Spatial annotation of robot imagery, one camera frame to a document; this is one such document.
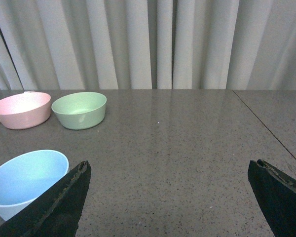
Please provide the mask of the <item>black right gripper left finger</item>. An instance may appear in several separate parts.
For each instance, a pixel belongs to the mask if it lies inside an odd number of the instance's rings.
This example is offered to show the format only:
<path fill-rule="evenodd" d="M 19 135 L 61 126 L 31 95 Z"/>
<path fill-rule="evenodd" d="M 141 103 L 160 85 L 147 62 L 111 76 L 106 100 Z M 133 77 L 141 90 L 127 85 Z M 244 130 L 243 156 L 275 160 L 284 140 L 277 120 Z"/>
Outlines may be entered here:
<path fill-rule="evenodd" d="M 79 163 L 0 226 L 0 237 L 74 237 L 89 189 L 91 166 Z"/>

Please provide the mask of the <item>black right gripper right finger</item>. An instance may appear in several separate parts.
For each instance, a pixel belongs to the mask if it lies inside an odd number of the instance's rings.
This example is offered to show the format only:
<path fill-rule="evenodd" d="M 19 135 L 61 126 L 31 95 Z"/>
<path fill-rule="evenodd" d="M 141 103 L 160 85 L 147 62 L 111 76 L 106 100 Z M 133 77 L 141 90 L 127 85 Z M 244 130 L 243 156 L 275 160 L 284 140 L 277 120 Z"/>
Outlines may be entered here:
<path fill-rule="evenodd" d="M 250 161 L 248 180 L 276 237 L 296 237 L 296 180 L 263 161 Z"/>

